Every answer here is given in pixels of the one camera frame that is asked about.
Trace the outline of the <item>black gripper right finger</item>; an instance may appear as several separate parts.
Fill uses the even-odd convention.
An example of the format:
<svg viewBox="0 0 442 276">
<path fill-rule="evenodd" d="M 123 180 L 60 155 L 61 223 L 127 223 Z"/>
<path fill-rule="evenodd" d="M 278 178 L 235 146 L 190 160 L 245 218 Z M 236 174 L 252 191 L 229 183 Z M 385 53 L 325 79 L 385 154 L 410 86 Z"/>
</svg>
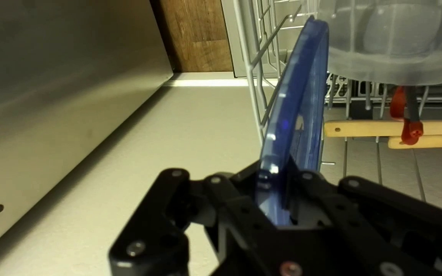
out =
<svg viewBox="0 0 442 276">
<path fill-rule="evenodd" d="M 333 186 L 301 172 L 296 189 L 324 212 L 367 276 L 442 276 L 442 209 L 361 177 Z"/>
</svg>

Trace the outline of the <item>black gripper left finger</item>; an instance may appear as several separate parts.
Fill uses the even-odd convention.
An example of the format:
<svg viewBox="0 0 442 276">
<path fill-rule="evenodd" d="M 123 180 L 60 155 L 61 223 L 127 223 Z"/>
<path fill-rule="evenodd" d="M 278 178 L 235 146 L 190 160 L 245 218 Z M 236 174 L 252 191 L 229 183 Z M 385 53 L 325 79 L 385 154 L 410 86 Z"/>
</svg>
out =
<svg viewBox="0 0 442 276">
<path fill-rule="evenodd" d="M 215 211 L 206 189 L 219 183 L 219 175 L 195 181 L 184 169 L 163 171 L 107 254 L 112 276 L 189 276 L 186 231 L 192 224 L 204 227 L 218 254 Z"/>
</svg>

